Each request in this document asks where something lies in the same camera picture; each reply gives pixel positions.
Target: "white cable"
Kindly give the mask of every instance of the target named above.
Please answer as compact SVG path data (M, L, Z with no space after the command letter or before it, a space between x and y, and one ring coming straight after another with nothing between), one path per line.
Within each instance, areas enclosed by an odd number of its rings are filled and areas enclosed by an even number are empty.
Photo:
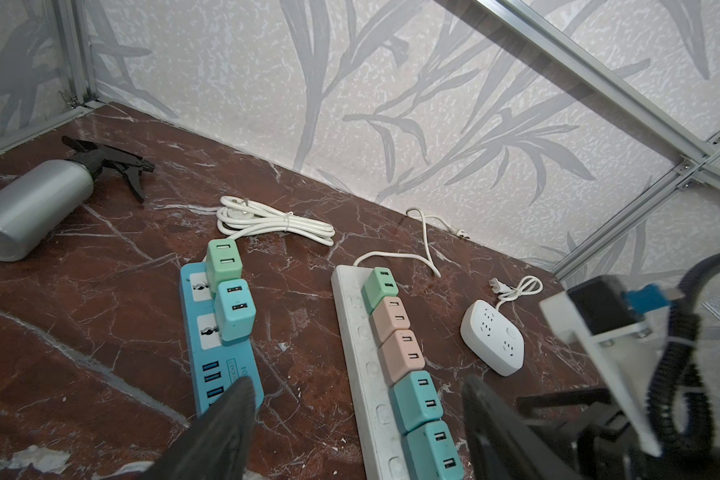
M410 211L417 211L419 215L421 216L421 226L423 228L423 248L427 252L427 258L422 257L421 255L416 254L394 254L392 252L368 252L367 254L357 258L355 262L352 264L353 266L357 266L360 262L365 260L366 258L370 258L371 256L392 256L394 258L413 258L416 260L421 260L424 264L427 264L429 268L432 269L432 272L434 272L434 276L437 278L442 278L442 274L437 269L436 266L434 266L434 263L432 262L432 255L429 253L429 242L427 240L427 216L423 214L420 208L413 207L405 210L405 215L408 214Z
M533 275L524 276L519 284L515 287L507 286L504 283L499 282L497 278L492 278L489 281L490 286L493 288L493 293L499 294L499 302L496 304L496 310L506 302L513 302L520 296L535 295L544 288L544 284L541 280Z
M410 212L411 210L415 210L415 211L417 211L419 214L421 214L421 210L419 210L419 209L417 209L417 208L416 208L416 209L408 209L408 212ZM439 220L440 223L441 223L443 226L445 226L445 230L448 230L449 232L451 232L451 234L453 234L453 235L455 235L455 236L460 236L461 238L469 238L469 234L467 233L466 230L461 230L461 229L453 228L453 226L452 226L451 224L447 223L447 222L446 222L441 216L439 216L439 215L429 215L429 214L427 214L425 217L426 217L426 218L433 218L434 220Z
M332 237L336 231L326 222L297 216L293 212L281 212L271 206L238 197L221 197L221 205L216 211L216 225L222 234L232 240L269 232L290 232L323 245L333 245Z

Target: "rounded white extension socket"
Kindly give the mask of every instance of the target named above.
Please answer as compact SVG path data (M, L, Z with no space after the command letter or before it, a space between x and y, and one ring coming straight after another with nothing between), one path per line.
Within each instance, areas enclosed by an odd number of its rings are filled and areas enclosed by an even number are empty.
M499 375L511 375L523 366L523 335L485 300L474 302L464 314L461 338Z

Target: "black corrugated tube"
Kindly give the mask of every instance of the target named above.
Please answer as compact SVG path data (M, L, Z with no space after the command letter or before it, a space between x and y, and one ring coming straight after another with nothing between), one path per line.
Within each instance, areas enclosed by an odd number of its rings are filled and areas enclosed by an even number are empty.
M648 420L661 442L665 455L705 456L714 443L714 420L704 384L693 363L700 317L695 313L698 296L707 282L720 273L720 254L710 256L691 268L678 288L684 298L672 302L664 354L648 388ZM680 386L688 408L683 432L674 426L672 407Z

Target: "screw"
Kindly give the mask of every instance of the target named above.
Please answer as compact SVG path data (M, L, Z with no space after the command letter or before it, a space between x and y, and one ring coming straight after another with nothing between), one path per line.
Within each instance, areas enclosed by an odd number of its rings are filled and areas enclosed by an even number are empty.
M644 339L646 336L653 333L653 330L651 330L650 327L645 328L644 330L640 330L639 332L636 332L634 336L636 336L639 339Z

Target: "spray bottle head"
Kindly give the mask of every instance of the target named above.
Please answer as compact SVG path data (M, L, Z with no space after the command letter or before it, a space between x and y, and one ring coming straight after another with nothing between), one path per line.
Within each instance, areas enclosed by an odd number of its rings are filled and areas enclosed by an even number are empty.
M97 144L87 140L76 140L74 138L62 137L61 141L67 147L74 149L77 153L67 160L83 165L90 172L90 176L96 180L101 171L106 168L114 168L119 171L128 183L130 191L134 192L140 203L144 202L144 193L141 191L139 174L142 171L154 171L155 165L138 155L131 154L108 145Z

